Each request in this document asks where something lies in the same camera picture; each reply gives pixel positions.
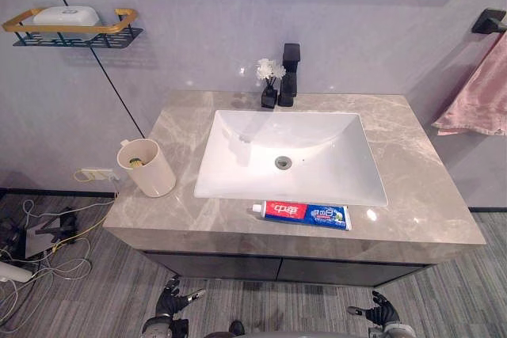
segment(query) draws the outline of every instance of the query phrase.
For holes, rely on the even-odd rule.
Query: towel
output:
[[[507,135],[507,34],[503,34],[432,126],[438,135]]]

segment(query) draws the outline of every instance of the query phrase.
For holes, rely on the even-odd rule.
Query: wall outlet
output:
[[[81,168],[79,172],[87,180],[119,180],[120,178],[112,169],[104,168]]]

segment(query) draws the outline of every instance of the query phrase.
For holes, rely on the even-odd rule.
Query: white flower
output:
[[[259,59],[259,66],[257,68],[257,78],[266,79],[271,77],[273,72],[270,61],[268,59]]]
[[[259,59],[257,62],[259,63],[260,66],[267,66],[267,65],[269,65],[269,60],[268,59]]]
[[[275,60],[259,59],[258,62],[257,78],[259,79],[282,78],[285,75],[285,68],[278,65]]]
[[[273,70],[273,77],[282,79],[283,76],[285,76],[285,68],[281,65],[275,65],[272,68]]]
[[[257,78],[266,79],[271,77],[271,67],[270,66],[260,66],[257,68]]]

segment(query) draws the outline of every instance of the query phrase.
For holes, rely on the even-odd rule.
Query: cup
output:
[[[151,139],[136,139],[121,142],[116,160],[125,169],[148,197],[161,197],[169,193],[176,184],[173,170],[167,163],[157,142]],[[143,164],[132,168],[131,160],[138,158]]]

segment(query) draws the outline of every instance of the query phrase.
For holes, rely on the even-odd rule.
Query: white soap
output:
[[[81,25],[93,27],[102,25],[101,19],[92,7],[88,6],[60,6],[49,7],[33,17],[35,25]],[[91,40],[94,33],[62,33],[66,39]],[[44,39],[58,39],[56,33],[41,33]]]

